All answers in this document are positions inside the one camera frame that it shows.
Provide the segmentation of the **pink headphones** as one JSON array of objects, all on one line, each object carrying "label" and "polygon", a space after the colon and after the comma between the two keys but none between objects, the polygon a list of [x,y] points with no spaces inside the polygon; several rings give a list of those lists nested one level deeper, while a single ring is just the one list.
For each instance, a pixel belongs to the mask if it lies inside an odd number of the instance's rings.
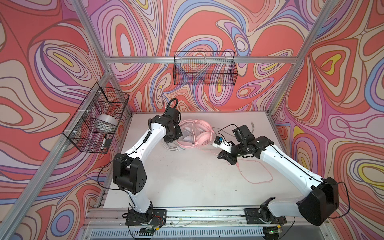
[{"label": "pink headphones", "polygon": [[179,126],[181,128],[191,127],[196,145],[195,148],[202,148],[212,144],[216,136],[213,127],[204,120],[183,120],[180,122]]}]

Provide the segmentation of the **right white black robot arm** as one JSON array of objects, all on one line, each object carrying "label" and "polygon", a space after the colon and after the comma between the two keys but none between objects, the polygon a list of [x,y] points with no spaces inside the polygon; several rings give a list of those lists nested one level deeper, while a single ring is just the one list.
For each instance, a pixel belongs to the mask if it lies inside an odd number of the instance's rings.
[{"label": "right white black robot arm", "polygon": [[289,180],[302,194],[298,199],[279,200],[270,197],[260,205],[256,217],[265,223],[279,217],[301,217],[320,226],[339,207],[339,184],[333,178],[323,178],[306,169],[265,136],[255,137],[246,125],[233,130],[239,142],[227,142],[216,137],[213,146],[220,148],[218,159],[235,165],[239,157],[257,158],[272,166]]}]

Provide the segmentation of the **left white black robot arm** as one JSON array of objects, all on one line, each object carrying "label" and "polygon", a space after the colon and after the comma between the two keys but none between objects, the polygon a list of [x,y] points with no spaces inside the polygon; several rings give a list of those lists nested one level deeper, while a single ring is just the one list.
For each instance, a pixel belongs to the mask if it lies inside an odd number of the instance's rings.
[{"label": "left white black robot arm", "polygon": [[141,225],[157,219],[153,214],[153,204],[144,193],[147,182],[144,162],[161,140],[172,143],[182,137],[178,102],[176,98],[171,99],[161,116],[148,120],[147,131],[136,144],[126,153],[116,154],[113,160],[113,183],[129,194],[131,210],[128,217]]}]

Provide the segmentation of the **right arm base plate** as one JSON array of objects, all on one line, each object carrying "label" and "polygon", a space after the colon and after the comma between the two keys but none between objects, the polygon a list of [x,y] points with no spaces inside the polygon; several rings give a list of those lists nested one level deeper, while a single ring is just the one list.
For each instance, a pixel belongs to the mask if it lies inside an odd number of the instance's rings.
[{"label": "right arm base plate", "polygon": [[271,197],[264,201],[258,208],[245,208],[241,217],[246,218],[247,224],[276,224],[284,225],[287,223],[286,217],[275,217],[268,209],[268,204],[274,200]]}]

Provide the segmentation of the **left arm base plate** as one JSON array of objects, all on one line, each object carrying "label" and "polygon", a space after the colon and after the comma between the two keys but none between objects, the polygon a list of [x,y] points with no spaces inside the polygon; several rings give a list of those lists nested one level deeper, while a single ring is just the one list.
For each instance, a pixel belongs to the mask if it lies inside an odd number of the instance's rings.
[{"label": "left arm base plate", "polygon": [[127,226],[160,227],[166,223],[166,217],[166,209],[148,210],[144,214],[140,214],[134,210],[129,210],[127,213],[122,214],[122,218],[126,220]]}]

